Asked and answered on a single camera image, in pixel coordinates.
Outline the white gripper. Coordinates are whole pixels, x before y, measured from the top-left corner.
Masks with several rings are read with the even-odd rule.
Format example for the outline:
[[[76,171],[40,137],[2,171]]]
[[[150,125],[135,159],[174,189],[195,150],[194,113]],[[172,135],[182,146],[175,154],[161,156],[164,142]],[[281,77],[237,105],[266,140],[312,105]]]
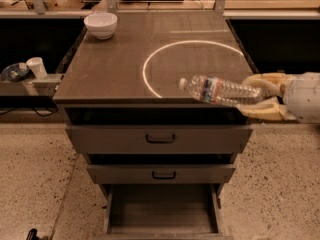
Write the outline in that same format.
[[[252,105],[237,105],[244,115],[267,121],[296,119],[300,123],[320,123],[320,73],[303,74],[263,73],[247,77],[243,85],[262,88],[271,96],[282,97],[285,105],[276,97]]]

